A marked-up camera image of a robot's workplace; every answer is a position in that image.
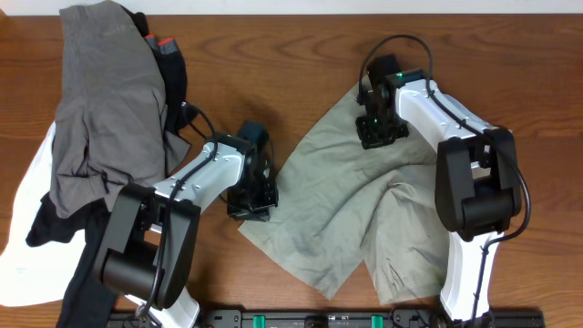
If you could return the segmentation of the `khaki shorts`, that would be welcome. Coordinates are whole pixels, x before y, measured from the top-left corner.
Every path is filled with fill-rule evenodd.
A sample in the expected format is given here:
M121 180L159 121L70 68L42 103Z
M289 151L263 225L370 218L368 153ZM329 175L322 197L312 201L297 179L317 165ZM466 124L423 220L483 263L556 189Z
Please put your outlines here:
M420 133L364 149L348 91L279 171L278 205L240 233L295 278L332 298L364 265L380 303L436 296L448 234L435 209L435 161Z

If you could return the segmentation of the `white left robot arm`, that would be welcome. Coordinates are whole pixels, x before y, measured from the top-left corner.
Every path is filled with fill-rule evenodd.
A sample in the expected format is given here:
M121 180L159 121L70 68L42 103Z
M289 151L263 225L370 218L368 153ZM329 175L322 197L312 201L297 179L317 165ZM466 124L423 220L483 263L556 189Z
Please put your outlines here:
M211 137L176 174L119 192L97 251L96 279L138 304L135 313L110 319L118 327L192 327L199 306L185 288L199 218L223 198L234 220L265 222L278 204L273 148L264 129Z

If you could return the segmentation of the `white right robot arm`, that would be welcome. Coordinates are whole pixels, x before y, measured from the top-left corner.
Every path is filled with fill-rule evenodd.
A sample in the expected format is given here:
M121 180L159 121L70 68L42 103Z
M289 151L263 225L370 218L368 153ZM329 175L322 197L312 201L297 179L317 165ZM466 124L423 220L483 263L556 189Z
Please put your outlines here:
M513 134L476 116L442 93L421 70L368 68L365 107L356 127L363 147L388 146L415 128L436 154L435 208L449 232L445 285L440 291L450 326L491 323L488 285L498 244L521 211Z

